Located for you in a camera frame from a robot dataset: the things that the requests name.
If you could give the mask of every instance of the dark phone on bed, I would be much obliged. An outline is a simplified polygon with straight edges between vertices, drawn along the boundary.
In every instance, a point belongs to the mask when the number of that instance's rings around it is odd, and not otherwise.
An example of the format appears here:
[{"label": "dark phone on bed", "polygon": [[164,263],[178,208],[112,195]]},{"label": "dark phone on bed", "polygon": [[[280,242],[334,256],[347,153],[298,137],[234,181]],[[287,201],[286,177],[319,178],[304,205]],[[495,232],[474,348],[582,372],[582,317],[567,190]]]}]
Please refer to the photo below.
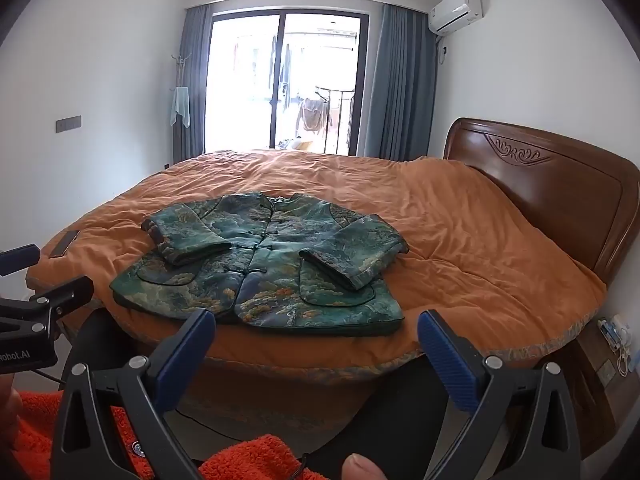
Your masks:
[{"label": "dark phone on bed", "polygon": [[51,251],[49,258],[59,258],[60,256],[64,256],[69,245],[71,245],[71,242],[78,238],[79,234],[80,231],[66,232],[66,234],[62,237],[62,240],[60,240]]}]

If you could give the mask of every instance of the green patterned jacket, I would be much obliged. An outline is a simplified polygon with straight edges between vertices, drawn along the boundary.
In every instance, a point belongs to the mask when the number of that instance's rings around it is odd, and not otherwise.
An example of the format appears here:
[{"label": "green patterned jacket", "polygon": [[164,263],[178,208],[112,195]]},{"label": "green patterned jacket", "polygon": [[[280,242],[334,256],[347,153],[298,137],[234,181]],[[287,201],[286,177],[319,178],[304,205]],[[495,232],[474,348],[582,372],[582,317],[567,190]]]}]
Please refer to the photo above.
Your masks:
[{"label": "green patterned jacket", "polygon": [[402,311],[380,277],[404,239],[377,215],[259,192],[180,203],[145,218],[156,249],[112,283],[126,307],[289,333],[385,335]]}]

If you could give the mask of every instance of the sliding glass door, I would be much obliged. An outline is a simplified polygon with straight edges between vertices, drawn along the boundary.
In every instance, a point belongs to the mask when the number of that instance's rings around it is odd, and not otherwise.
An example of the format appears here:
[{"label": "sliding glass door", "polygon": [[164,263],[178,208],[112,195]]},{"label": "sliding glass door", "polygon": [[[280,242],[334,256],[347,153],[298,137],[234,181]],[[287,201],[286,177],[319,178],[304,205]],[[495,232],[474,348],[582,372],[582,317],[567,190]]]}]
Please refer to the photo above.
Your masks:
[{"label": "sliding glass door", "polygon": [[214,19],[206,151],[355,155],[368,16],[261,10]]}]

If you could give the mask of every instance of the wooden headboard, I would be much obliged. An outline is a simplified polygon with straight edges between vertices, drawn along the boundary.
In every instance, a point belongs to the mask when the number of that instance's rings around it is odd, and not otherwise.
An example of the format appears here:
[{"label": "wooden headboard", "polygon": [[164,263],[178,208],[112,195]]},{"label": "wooden headboard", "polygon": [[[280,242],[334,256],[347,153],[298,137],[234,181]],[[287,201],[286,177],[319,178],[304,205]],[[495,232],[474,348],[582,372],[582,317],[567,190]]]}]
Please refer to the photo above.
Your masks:
[{"label": "wooden headboard", "polygon": [[640,230],[640,171],[580,140],[458,119],[444,158],[488,176],[531,224],[607,285]]}]

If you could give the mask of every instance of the red fluffy clothing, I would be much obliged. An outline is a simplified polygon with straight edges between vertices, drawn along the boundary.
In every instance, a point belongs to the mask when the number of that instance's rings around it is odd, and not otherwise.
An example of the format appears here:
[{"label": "red fluffy clothing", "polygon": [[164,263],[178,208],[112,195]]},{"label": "red fluffy clothing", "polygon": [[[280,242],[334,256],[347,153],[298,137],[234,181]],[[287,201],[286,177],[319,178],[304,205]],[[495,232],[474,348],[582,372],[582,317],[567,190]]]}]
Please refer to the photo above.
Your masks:
[{"label": "red fluffy clothing", "polygon": [[[20,433],[15,441],[14,455],[33,480],[49,480],[49,457],[56,413],[62,392],[30,394],[21,392],[24,405],[20,416]],[[113,415],[122,441],[141,478],[153,478],[149,463],[131,451],[137,440],[125,412],[113,408]],[[209,458],[200,473],[206,480],[287,480],[300,466],[291,450],[279,438],[266,435],[222,450]],[[305,469],[300,480],[324,480]]]}]

